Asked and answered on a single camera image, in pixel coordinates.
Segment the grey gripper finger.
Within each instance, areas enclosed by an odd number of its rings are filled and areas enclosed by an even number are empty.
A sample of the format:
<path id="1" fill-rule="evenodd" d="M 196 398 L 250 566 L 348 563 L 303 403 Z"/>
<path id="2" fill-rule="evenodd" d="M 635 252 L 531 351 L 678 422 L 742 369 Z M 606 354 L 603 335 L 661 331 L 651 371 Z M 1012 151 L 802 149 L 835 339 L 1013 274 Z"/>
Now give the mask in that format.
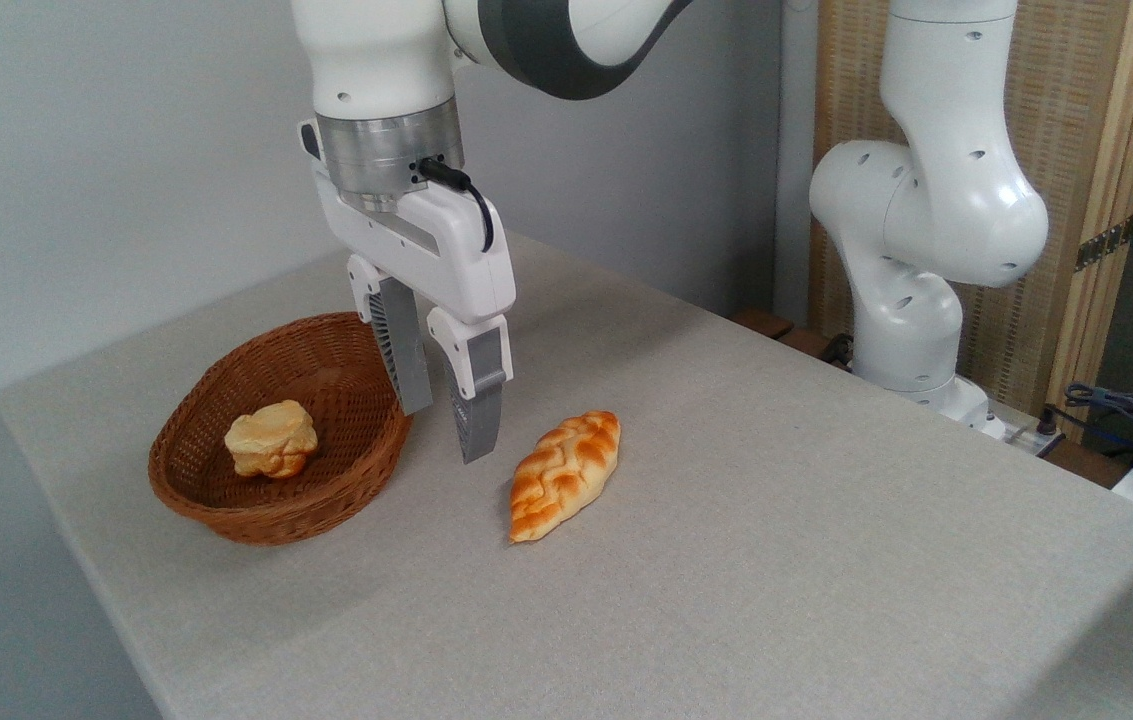
<path id="1" fill-rule="evenodd" d="M 469 464 L 496 447 L 503 387 L 514 378 L 506 317 L 466 324 L 443 307 L 433 307 L 426 324 L 444 355 L 458 443 Z"/>
<path id="2" fill-rule="evenodd" d="M 348 259 L 347 272 L 357 314 L 370 327 L 402 413 L 429 407 L 432 383 L 415 293 L 356 254 Z"/>

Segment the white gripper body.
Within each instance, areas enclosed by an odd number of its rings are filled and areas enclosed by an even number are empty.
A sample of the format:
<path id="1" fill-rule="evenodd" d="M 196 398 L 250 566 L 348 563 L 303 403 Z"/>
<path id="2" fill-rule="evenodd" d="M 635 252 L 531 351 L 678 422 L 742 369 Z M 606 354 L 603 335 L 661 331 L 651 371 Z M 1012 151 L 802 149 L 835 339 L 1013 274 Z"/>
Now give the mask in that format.
<path id="1" fill-rule="evenodd" d="M 506 234 L 489 209 L 492 245 L 485 245 L 479 202 L 469 193 L 425 184 L 389 211 L 368 210 L 351 193 L 337 190 L 320 159 L 313 119 L 298 126 L 310 154 L 316 192 L 330 231 L 352 254 L 397 278 L 466 324 L 506 313 L 516 302 L 516 279 Z"/>

